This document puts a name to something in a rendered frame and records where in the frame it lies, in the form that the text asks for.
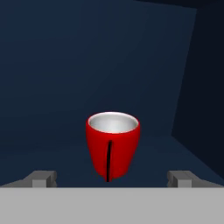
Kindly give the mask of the red cup with white inside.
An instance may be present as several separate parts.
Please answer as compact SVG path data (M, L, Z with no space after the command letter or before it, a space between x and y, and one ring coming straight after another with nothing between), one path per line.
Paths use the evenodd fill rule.
M107 182L125 175L140 137L140 122L121 112L102 112L86 121L86 139L96 172Z

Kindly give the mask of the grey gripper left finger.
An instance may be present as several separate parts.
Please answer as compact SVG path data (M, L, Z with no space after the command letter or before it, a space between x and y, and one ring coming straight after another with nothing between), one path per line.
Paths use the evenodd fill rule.
M3 187L56 187L56 171L33 171L23 179L10 182Z

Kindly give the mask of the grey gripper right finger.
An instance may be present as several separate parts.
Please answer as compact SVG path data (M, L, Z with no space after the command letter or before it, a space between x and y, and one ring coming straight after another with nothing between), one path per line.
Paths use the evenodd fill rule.
M221 185L201 179L191 171L168 171L168 187L177 188L203 188L221 187Z

